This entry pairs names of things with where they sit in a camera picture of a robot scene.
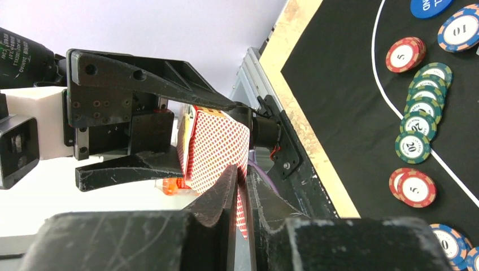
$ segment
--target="tan table border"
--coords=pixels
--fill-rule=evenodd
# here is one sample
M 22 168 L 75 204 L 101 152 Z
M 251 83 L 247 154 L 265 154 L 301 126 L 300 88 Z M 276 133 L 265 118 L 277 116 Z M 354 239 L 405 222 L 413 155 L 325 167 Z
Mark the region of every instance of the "tan table border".
M 316 138 L 291 89 L 281 74 L 281 68 L 298 42 L 306 25 L 320 7 L 323 0 L 290 0 L 276 24 L 260 64 L 285 109 L 293 127 L 303 143 L 306 153 L 315 167 L 340 217 L 359 217 L 336 170 Z

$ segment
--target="bolt hole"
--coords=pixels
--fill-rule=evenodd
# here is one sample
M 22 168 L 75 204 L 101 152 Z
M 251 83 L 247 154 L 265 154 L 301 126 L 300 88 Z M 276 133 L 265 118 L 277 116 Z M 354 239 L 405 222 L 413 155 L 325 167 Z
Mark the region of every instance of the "bolt hole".
M 146 74 L 142 70 L 137 70 L 133 72 L 133 78 L 138 81 L 144 81 L 146 79 Z
M 98 69 L 97 69 L 97 66 L 95 65 L 90 64 L 85 67 L 85 73 L 87 75 L 96 75 L 97 72 L 98 72 Z

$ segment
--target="scratched black surface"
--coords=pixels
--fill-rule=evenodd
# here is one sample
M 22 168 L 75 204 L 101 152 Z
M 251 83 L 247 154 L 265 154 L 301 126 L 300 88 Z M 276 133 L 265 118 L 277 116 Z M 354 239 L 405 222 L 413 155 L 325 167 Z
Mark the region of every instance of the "scratched black surface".
M 475 195 L 479 195 L 479 91 L 477 47 L 447 53 L 437 44 L 442 23 L 471 1 L 455 1 L 429 20 L 412 16 L 410 1 L 386 0 L 375 39 L 378 78 L 392 103 L 403 111 L 407 86 L 424 64 L 443 62 L 454 73 L 443 119 L 432 146 Z M 457 228 L 479 244 L 479 208 L 432 156 L 420 165 L 402 162 L 394 141 L 400 119 L 375 82 L 371 40 L 380 0 L 324 0 L 286 62 L 282 73 L 362 217 L 412 216 Z M 385 55 L 397 40 L 420 37 L 428 54 L 416 69 L 401 75 L 385 67 Z M 436 201 L 411 208 L 396 200 L 388 179 L 400 167 L 433 178 Z

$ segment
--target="poker chip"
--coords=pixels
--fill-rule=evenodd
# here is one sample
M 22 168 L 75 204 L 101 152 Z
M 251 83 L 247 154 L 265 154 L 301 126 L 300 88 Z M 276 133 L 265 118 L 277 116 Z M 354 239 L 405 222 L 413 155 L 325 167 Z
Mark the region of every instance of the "poker chip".
M 429 226 L 439 240 L 451 265 L 462 263 L 468 254 L 463 236 L 455 229 L 444 224 L 431 224 Z
M 462 236 L 462 238 L 463 238 L 463 240 L 466 244 L 467 252 L 469 253 L 469 251 L 473 248 L 472 243 L 464 235 L 461 234 L 461 236 Z M 458 264 L 453 264 L 453 263 L 450 263 L 450 264 L 451 264 L 451 267 L 454 271 L 465 270 L 468 266 L 467 256 L 466 256 L 464 261 L 462 261 Z
M 424 208 L 436 198 L 436 185 L 423 172 L 409 171 L 399 178 L 398 194 L 407 205 Z
M 416 72 L 414 75 L 414 79 L 421 76 L 421 75 L 436 75 L 439 76 L 446 82 L 446 87 L 449 88 L 452 84 L 452 70 L 449 68 L 448 65 L 443 63 L 434 62 L 429 63 L 422 67 L 419 71 Z
M 396 154 L 408 164 L 419 164 L 431 154 L 428 138 L 417 131 L 406 131 L 396 138 Z
M 406 103 L 404 114 L 415 111 L 423 111 L 430 114 L 434 118 L 436 124 L 439 124 L 442 118 L 441 106 L 434 99 L 429 97 L 411 99 Z
M 398 184 L 399 184 L 399 179 L 405 174 L 410 171 L 413 171 L 414 169 L 412 168 L 398 168 L 396 169 L 391 176 L 389 177 L 389 190 L 391 190 L 391 193 L 393 193 L 393 196 L 396 197 L 399 200 L 403 200 L 402 196 L 399 195 L 398 193 Z
M 401 120 L 399 131 L 401 133 L 406 131 L 420 132 L 431 142 L 436 136 L 437 125 L 430 114 L 423 111 L 413 111 L 406 114 Z
M 466 264 L 468 271 L 479 271 L 479 247 L 475 247 L 467 253 Z
M 419 19 L 428 19 L 444 12 L 452 3 L 452 0 L 441 1 L 411 1 L 411 13 Z
M 418 86 L 417 88 L 412 89 L 409 91 L 406 101 L 408 102 L 411 99 L 420 98 L 420 97 L 429 97 L 435 100 L 441 109 L 444 108 L 444 96 L 442 95 L 441 91 L 434 86 Z
M 417 37 L 406 37 L 395 42 L 386 54 L 386 66 L 395 73 L 408 71 L 423 61 L 426 46 Z
M 467 50 L 479 42 L 479 5 L 461 8 L 447 19 L 437 34 L 439 46 L 448 52 Z
M 439 89 L 444 97 L 447 94 L 446 81 L 437 75 L 419 75 L 409 84 L 409 92 L 419 86 L 434 86 Z

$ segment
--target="poker table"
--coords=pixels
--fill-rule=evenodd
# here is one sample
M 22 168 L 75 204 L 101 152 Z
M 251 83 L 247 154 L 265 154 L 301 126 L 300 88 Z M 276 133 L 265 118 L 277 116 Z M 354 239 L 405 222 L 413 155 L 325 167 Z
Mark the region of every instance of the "poker table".
M 424 20 L 411 14 L 410 1 L 289 1 L 260 63 L 339 217 L 419 217 L 479 245 L 477 46 L 448 53 L 437 42 L 441 25 L 469 4 L 457 0 Z M 426 57 L 408 72 L 392 73 L 387 51 L 409 36 L 425 42 Z M 447 64 L 454 80 L 432 154 L 407 164 L 395 140 L 408 86 L 431 62 Z M 413 208 L 392 195 L 389 177 L 403 167 L 434 180 L 430 206 Z

